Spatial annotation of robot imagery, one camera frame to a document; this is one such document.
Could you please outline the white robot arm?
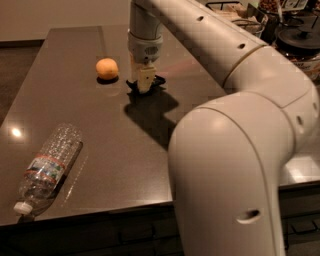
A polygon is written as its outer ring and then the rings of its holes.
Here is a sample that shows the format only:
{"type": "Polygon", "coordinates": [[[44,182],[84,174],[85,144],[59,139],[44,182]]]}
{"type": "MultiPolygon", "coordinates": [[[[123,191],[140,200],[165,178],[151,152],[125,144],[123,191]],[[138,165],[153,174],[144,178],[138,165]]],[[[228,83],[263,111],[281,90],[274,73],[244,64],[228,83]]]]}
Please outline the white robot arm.
{"type": "Polygon", "coordinates": [[[168,148],[185,256],[285,256],[278,186],[317,125],[313,82],[196,0],[131,0],[128,46],[152,65],[166,27],[226,90],[177,124],[168,148]]]}

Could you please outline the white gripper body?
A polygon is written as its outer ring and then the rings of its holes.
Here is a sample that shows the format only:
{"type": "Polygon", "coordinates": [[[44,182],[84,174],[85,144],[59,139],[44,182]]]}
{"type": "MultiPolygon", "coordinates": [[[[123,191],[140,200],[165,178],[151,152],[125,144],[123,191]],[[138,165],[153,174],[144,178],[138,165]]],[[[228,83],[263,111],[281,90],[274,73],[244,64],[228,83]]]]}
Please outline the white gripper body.
{"type": "Polygon", "coordinates": [[[128,32],[128,50],[136,64],[155,62],[161,53],[163,36],[156,39],[141,39],[128,32]]]}

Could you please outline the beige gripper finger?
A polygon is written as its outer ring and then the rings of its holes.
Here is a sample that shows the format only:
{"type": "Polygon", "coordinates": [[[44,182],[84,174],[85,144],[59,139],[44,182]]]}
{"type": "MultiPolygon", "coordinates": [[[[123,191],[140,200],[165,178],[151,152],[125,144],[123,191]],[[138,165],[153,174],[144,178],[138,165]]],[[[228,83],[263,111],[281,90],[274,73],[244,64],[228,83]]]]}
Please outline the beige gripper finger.
{"type": "Polygon", "coordinates": [[[152,61],[132,57],[132,78],[137,82],[140,94],[145,94],[151,89],[155,75],[156,68],[152,61]]]}

